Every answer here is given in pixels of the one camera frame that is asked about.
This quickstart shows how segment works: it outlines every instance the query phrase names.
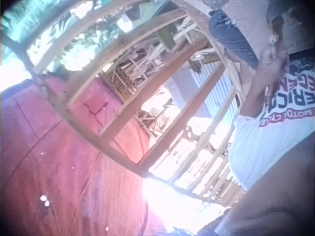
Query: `corrugated metal sheet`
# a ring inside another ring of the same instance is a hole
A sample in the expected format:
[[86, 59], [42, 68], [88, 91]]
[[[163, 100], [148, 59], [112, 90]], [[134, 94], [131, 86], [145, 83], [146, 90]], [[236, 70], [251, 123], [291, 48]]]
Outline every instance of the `corrugated metal sheet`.
[[[190, 69], [189, 63], [185, 63], [174, 75], [167, 81], [165, 87], [172, 94], [174, 102], [180, 109], [183, 109], [189, 100], [195, 95], [198, 89], [208, 79], [215, 70], [218, 62], [206, 64], [202, 66], [201, 73], [198, 74]], [[213, 88], [205, 102], [202, 104], [197, 117], [214, 118], [220, 106], [224, 103], [230, 90], [232, 83], [227, 72], [224, 72], [219, 82]], [[236, 100], [232, 102], [229, 110], [223, 118], [223, 122], [231, 124], [237, 112]]]

